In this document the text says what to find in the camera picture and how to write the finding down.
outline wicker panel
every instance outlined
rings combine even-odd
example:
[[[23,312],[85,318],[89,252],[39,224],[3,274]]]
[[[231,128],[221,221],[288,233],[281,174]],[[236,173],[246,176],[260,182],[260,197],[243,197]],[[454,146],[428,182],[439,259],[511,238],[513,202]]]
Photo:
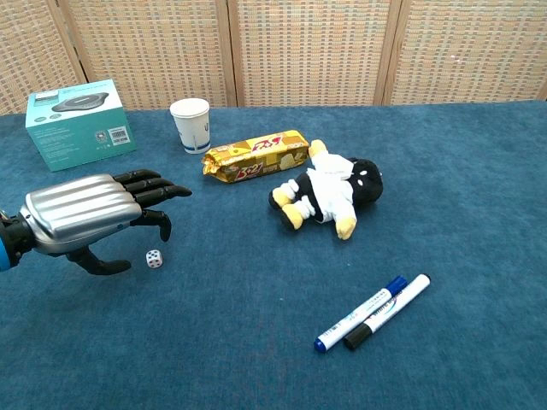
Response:
[[[545,0],[413,1],[393,104],[536,98],[547,73]]]
[[[44,0],[0,2],[0,114],[24,113],[28,95],[79,83]]]
[[[168,108],[184,97],[226,105],[214,0],[64,4],[84,69],[91,79],[112,78],[125,107]]]
[[[389,0],[236,3],[244,105],[372,104]]]

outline paper cup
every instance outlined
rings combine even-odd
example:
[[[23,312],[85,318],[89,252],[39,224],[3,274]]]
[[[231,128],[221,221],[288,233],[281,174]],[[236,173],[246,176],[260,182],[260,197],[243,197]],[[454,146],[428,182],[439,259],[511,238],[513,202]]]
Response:
[[[207,151],[209,139],[209,103],[201,98],[185,98],[171,104],[171,115],[179,130],[185,151],[201,154]]]

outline blue marker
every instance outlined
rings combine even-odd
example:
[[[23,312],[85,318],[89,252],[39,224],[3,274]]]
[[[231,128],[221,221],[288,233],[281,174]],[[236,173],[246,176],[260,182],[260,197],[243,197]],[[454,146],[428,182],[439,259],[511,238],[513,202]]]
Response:
[[[392,297],[384,306],[374,312],[374,314],[346,336],[344,338],[346,347],[350,350],[355,350],[363,340],[375,333],[385,322],[400,312],[430,283],[431,279],[425,273],[418,275],[401,293]]]
[[[336,325],[315,339],[314,346],[318,351],[325,353],[337,341],[347,335],[356,326],[362,323],[376,309],[389,301],[407,285],[407,280],[402,276],[394,278],[385,288],[368,299],[356,310],[340,320]]]

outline white dice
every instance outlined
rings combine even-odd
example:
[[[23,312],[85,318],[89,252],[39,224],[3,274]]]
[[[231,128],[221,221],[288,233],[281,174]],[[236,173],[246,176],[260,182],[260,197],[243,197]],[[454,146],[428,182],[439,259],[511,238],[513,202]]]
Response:
[[[162,252],[157,249],[146,252],[146,263],[152,269],[156,269],[163,265]]]

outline gold wrapper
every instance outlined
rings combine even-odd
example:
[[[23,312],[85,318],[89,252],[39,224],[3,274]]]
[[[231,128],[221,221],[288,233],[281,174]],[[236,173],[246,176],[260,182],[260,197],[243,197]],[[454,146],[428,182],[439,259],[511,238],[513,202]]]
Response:
[[[308,159],[308,141],[298,131],[230,143],[207,151],[203,175],[239,182],[302,165]]]

